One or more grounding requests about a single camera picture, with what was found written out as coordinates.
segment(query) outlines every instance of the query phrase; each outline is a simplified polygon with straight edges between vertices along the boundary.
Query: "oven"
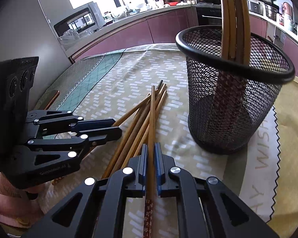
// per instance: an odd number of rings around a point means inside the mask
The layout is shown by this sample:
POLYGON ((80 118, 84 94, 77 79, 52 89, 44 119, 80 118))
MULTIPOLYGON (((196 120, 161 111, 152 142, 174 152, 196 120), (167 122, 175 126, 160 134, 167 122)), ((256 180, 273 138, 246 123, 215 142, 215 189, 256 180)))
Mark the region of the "oven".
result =
POLYGON ((222 11, 220 5, 196 5, 199 26, 222 25, 222 11))

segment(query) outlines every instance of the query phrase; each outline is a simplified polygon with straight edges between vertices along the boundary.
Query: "zigzag edge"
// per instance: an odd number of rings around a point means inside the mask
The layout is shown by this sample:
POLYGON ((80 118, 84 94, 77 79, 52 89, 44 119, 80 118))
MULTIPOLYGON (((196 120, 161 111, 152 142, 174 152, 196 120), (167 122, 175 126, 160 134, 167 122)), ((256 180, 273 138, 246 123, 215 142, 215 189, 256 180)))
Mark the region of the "zigzag edge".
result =
POLYGON ((277 178, 275 179, 275 184, 276 184, 276 186, 275 186, 275 188, 274 188, 274 193, 275 193, 275 195, 273 196, 273 201, 274 201, 274 203, 273 203, 272 206, 271 206, 271 209, 272 209, 273 212, 272 212, 272 213, 270 214, 270 216, 269 216, 269 221, 272 220, 272 216, 273 216, 273 214, 275 213, 275 210, 274 210, 274 206, 275 206, 275 204, 276 204, 275 197, 277 196, 276 188, 278 187, 277 180, 278 180, 278 178, 279 178, 279 174, 278 174, 278 172, 279 172, 279 170, 280 170, 280 166, 279 166, 279 163, 280 163, 280 157, 279 157, 279 155, 280 155, 280 149, 279 149, 279 147, 280 147, 280 143, 279 143, 279 139, 280 139, 280 138, 279 138, 279 135, 278 135, 279 131, 278 131, 278 129, 277 129, 277 127, 278 127, 277 117, 276 117, 277 112, 275 111, 275 107, 274 107, 274 106, 272 106, 272 107, 273 107, 274 117, 275 117, 275 123, 276 123, 275 128, 276 128, 276 130, 277 130, 276 135, 277 135, 277 142, 278 142, 278 147, 277 147, 277 149, 278 149, 279 153, 278 153, 278 155, 277 155, 277 156, 278 156, 278 162, 277 162, 278 170, 276 171, 277 178))

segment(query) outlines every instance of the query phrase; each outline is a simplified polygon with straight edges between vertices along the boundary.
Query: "black rim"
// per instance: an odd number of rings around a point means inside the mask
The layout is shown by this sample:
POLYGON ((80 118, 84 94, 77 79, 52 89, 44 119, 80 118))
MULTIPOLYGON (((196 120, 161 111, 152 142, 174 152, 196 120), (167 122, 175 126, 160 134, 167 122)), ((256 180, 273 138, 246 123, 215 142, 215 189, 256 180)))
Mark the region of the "black rim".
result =
POLYGON ((185 30, 182 30, 180 33, 177 34, 175 40, 177 47, 181 52, 183 52, 186 56, 196 60, 199 63, 212 65, 212 67, 216 68, 219 71, 226 71, 230 72, 232 74, 241 76, 243 78, 257 81, 257 82, 263 82, 263 83, 270 83, 270 84, 284 84, 292 81, 295 77, 295 67, 290 58, 276 45, 274 45, 272 42, 266 40, 265 38, 256 35, 252 33, 251 35, 262 42, 268 44, 270 47, 275 49, 277 52, 279 52, 287 61, 289 65, 289 69, 286 72, 283 73, 275 73, 275 72, 269 72, 261 69, 257 69, 254 67, 245 66, 233 61, 228 61, 225 59, 222 59, 221 57, 218 57, 216 55, 211 55, 208 53, 205 53, 199 49, 196 49, 192 46, 189 46, 186 44, 186 42, 183 40, 183 37, 192 31, 197 31, 200 29, 221 29, 222 26, 215 26, 215 25, 206 25, 206 26, 197 26, 188 28, 185 30))

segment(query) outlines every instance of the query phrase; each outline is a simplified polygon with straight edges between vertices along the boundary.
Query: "microwave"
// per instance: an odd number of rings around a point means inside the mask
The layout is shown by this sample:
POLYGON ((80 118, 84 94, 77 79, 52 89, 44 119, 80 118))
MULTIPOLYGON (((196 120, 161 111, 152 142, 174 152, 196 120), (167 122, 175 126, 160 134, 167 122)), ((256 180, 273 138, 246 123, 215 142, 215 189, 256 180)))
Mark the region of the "microwave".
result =
POLYGON ((95 31, 105 25, 105 20, 97 3, 89 2, 73 10, 74 13, 55 24, 54 30, 61 37, 69 30, 74 29, 81 33, 87 29, 95 31))

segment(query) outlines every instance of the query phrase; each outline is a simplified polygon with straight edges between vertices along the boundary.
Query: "mesh basket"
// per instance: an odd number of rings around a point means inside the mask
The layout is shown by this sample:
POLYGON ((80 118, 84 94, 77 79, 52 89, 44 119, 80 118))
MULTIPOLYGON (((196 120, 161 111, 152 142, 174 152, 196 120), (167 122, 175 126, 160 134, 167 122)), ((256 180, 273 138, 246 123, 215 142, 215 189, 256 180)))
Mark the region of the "mesh basket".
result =
POLYGON ((221 26, 198 26, 181 31, 176 43, 187 58, 191 135, 209 152, 231 154, 247 145, 295 69, 287 55, 256 34, 250 66, 224 60, 221 39, 221 26))

